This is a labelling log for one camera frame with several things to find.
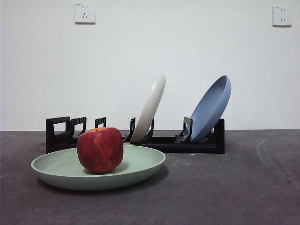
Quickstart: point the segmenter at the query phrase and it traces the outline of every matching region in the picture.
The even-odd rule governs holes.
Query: electrical outlet
[[[95,4],[78,2],[74,8],[75,23],[96,23]]]
[[[273,6],[273,26],[290,27],[292,25],[291,6]]]

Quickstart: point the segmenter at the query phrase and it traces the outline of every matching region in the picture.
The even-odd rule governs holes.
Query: black dish rack
[[[86,130],[86,117],[70,119],[70,117],[58,117],[46,119],[46,153],[77,147],[78,136]],[[65,123],[64,132],[56,134],[54,125]],[[75,134],[75,125],[83,124],[82,131]],[[106,117],[95,119],[95,128],[99,125],[106,127]],[[187,125],[189,125],[188,134],[184,135]],[[135,117],[130,120],[129,134],[123,137],[124,143],[130,143],[135,130]],[[225,121],[219,119],[214,129],[199,143],[190,141],[193,130],[193,120],[188,117],[183,119],[183,129],[178,130],[179,135],[175,136],[153,136],[154,119],[152,120],[150,130],[139,143],[130,143],[157,149],[164,153],[225,153]]]

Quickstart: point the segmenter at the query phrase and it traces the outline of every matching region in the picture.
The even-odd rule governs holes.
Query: mint green plate
[[[44,182],[70,190],[106,190],[136,184],[153,176],[165,161],[164,153],[141,146],[124,145],[124,157],[114,170],[88,172],[80,163],[76,148],[45,154],[31,167]]]

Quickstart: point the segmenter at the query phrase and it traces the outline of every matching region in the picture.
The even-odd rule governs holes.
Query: gray floor
[[[44,132],[1,132],[1,224],[299,225],[300,130],[226,131],[225,154],[167,154],[150,179],[98,192],[40,181]]]

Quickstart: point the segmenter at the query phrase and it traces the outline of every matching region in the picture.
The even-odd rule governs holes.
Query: red apple
[[[103,173],[116,168],[123,159],[123,140],[114,127],[95,128],[79,135],[79,162],[88,171]]]

